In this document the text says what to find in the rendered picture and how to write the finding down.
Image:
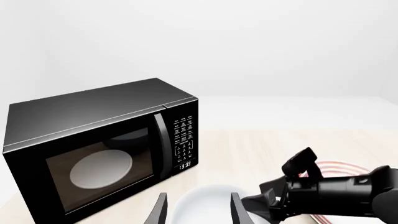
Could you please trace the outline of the plate with red rings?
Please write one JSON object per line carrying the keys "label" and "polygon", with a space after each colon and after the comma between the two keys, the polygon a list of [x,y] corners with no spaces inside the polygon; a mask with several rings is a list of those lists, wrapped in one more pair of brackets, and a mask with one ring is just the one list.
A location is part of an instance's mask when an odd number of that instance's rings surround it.
{"label": "plate with red rings", "polygon": [[[340,161],[316,162],[323,177],[349,177],[370,173],[370,170],[355,164]],[[385,224],[377,218],[310,215],[317,224]]]}

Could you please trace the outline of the white round microwave turntable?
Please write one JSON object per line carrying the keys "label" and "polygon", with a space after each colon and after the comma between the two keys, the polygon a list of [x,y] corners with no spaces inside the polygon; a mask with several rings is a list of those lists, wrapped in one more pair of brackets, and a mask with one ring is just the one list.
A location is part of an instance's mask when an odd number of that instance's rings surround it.
{"label": "white round microwave turntable", "polygon": [[70,180],[78,188],[93,190],[115,184],[131,170],[132,157],[124,151],[99,151],[79,160],[70,171]]}

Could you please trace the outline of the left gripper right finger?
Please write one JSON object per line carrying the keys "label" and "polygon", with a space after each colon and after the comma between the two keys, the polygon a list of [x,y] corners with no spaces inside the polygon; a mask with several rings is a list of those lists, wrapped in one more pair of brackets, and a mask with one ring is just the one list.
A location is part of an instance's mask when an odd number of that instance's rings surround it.
{"label": "left gripper right finger", "polygon": [[231,193],[230,210],[233,224],[255,224],[245,210],[237,192]]}

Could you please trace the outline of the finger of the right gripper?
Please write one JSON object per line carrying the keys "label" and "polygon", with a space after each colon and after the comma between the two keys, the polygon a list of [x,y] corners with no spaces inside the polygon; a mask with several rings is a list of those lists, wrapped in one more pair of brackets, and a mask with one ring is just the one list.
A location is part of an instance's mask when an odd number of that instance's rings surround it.
{"label": "finger of the right gripper", "polygon": [[287,184],[285,176],[279,177],[275,180],[270,180],[259,185],[261,193],[266,193],[268,190],[273,189],[275,194],[283,194],[284,188]]}
{"label": "finger of the right gripper", "polygon": [[256,214],[268,222],[274,221],[270,211],[270,207],[276,203],[276,196],[273,188],[263,194],[244,197],[241,201],[247,212]]}

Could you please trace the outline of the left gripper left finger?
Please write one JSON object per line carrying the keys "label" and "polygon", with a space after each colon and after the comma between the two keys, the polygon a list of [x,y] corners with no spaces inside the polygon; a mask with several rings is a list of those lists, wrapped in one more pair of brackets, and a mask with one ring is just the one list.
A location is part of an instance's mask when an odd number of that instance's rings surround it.
{"label": "left gripper left finger", "polygon": [[144,224],[165,224],[167,219],[167,210],[167,194],[162,192],[159,194],[159,197]]}

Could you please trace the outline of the black microwave oven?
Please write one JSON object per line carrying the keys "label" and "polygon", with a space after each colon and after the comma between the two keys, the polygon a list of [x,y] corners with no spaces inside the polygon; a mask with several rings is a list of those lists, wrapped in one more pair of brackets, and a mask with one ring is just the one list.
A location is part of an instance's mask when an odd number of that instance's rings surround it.
{"label": "black microwave oven", "polygon": [[[105,188],[70,180],[94,152],[132,157]],[[9,106],[3,156],[35,224],[75,224],[198,164],[198,98],[158,78]]]}

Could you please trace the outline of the white bowl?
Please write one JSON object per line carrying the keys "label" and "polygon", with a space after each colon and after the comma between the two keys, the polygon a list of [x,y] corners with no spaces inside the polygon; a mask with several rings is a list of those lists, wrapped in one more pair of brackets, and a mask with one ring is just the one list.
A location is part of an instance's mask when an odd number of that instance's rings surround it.
{"label": "white bowl", "polygon": [[250,192],[233,185],[204,185],[184,194],[176,203],[168,224],[233,224],[231,194],[240,198]]}

